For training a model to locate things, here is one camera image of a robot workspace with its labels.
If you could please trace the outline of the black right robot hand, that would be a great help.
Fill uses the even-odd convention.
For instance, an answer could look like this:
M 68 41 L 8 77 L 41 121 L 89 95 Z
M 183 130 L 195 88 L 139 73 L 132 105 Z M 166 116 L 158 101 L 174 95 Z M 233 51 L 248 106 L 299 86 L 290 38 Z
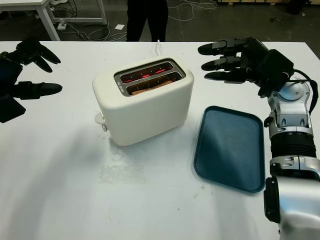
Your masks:
M 269 51 L 252 37 L 218 40 L 204 44 L 197 50 L 204 56 L 219 56 L 201 66 L 203 71 L 208 72 L 204 78 L 228 84 L 255 82 L 256 69 Z

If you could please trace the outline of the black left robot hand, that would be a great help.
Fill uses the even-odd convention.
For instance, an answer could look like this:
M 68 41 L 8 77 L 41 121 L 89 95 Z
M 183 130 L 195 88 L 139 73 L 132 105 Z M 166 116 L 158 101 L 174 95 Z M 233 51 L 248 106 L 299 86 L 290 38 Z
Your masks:
M 17 82 L 23 66 L 34 63 L 43 71 L 51 73 L 53 70 L 49 62 L 57 65 L 61 60 L 35 38 L 21 41 L 12 52 L 2 52 L 0 54 L 0 95 L 33 100 L 61 92 L 63 87 L 57 83 Z

